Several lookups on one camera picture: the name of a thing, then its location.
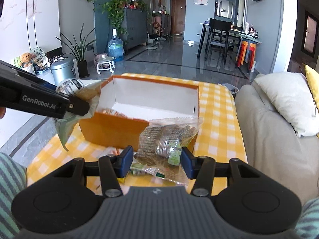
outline gray tile floor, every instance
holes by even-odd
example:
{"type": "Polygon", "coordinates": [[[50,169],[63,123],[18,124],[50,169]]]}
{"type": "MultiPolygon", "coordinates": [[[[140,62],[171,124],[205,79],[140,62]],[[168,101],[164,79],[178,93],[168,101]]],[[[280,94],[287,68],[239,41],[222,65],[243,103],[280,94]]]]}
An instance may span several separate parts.
{"type": "MultiPolygon", "coordinates": [[[[155,50],[138,46],[129,51],[124,60],[116,64],[114,74],[143,73],[168,76],[209,83],[230,83],[238,88],[249,84],[247,67],[241,71],[235,68],[235,53],[229,52],[226,65],[223,65],[219,52],[212,51],[208,60],[204,60],[205,48],[197,59],[198,46],[183,44],[182,38],[175,36],[168,41],[160,41],[155,50]]],[[[98,74],[89,67],[87,79],[106,79],[111,73],[98,74]]],[[[28,166],[47,142],[56,134],[54,122],[35,115],[0,149],[18,163],[28,166]]]]}

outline sofa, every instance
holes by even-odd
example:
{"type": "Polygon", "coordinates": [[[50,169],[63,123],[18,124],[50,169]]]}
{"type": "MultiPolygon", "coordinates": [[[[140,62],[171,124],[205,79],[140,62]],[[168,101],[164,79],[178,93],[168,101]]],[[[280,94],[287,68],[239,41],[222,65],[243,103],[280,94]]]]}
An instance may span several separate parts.
{"type": "Polygon", "coordinates": [[[248,163],[293,191],[304,205],[319,196],[319,138],[298,138],[253,82],[235,97],[248,163]]]}

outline dark window frame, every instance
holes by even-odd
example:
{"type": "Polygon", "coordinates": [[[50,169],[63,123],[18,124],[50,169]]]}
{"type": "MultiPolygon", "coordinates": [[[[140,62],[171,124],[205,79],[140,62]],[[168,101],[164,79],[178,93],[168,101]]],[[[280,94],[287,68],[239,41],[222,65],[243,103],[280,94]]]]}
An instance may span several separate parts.
{"type": "Polygon", "coordinates": [[[312,58],[315,57],[315,53],[316,53],[317,39],[318,39],[318,29],[319,29],[319,20],[317,19],[317,17],[312,15],[310,12],[306,11],[305,12],[305,26],[304,26],[304,31],[303,31],[302,43],[301,43],[301,51],[304,52],[305,54],[311,56],[312,58]],[[314,44],[313,53],[311,53],[308,50],[304,49],[305,41],[306,41],[306,34],[307,34],[308,17],[312,18],[315,22],[317,22],[316,37],[315,37],[315,44],[314,44]]]}

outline white stool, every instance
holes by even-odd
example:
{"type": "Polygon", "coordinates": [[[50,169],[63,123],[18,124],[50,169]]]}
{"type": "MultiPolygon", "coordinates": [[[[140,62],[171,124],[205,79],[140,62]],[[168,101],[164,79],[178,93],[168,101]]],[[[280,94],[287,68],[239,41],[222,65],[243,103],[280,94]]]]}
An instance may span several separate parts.
{"type": "Polygon", "coordinates": [[[115,69],[115,64],[114,64],[114,57],[106,57],[106,58],[99,58],[96,60],[96,71],[98,72],[98,74],[100,74],[100,71],[106,71],[106,70],[110,70],[111,73],[114,73],[114,69],[115,69]],[[108,68],[101,68],[99,69],[99,66],[104,66],[107,65],[108,68]]]}

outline silver trash can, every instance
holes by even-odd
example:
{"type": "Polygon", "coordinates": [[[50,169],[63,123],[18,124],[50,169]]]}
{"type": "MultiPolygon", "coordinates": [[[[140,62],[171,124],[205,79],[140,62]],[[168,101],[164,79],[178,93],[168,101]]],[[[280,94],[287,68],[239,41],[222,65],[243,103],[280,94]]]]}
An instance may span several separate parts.
{"type": "Polygon", "coordinates": [[[53,74],[55,84],[58,85],[65,79],[75,78],[72,68],[74,68],[74,65],[73,59],[71,58],[65,58],[54,62],[51,65],[51,73],[53,74]]]}

